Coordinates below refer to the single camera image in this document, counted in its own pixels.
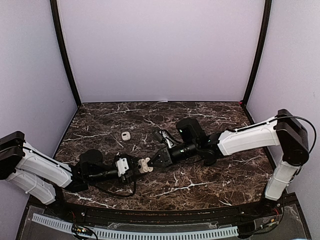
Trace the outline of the white charging case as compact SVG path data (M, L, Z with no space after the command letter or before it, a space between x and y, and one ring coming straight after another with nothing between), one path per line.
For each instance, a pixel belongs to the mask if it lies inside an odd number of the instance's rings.
M128 131L124 131L121 133L121 138L123 141L129 141L131 139L131 134Z
M154 170L153 167L148 166L148 162L150 160L151 159L149 157L146 157L146 158L141 158L138 161L138 170L141 174L151 173Z

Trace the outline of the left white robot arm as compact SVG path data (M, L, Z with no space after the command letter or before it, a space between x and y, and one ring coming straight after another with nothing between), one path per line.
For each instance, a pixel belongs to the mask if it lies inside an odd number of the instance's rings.
M105 190L98 183L118 179L123 184L135 184L140 165L140 158L127 154L117 154L112 164L106 165L97 149L87 150L76 165L71 165L36 150L21 131L0 139L1 180L18 186L44 205L51 205L51 210L60 218L67 218L71 213L62 190L78 193L94 187L120 198L121 194Z

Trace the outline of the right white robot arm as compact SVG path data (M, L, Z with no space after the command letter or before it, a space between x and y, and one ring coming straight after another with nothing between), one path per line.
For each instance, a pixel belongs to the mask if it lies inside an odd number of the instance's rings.
M309 120L280 109L276 116L249 126L226 129L207 135L195 118L184 118L175 126L182 141L175 140L166 130L154 132L165 147L148 161L149 167L165 168L194 156L206 166L218 159L247 150L280 146L282 156L264 190L264 199L255 205L255 213L266 217L275 208L285 188L310 158L315 143L309 143L308 131L301 122Z

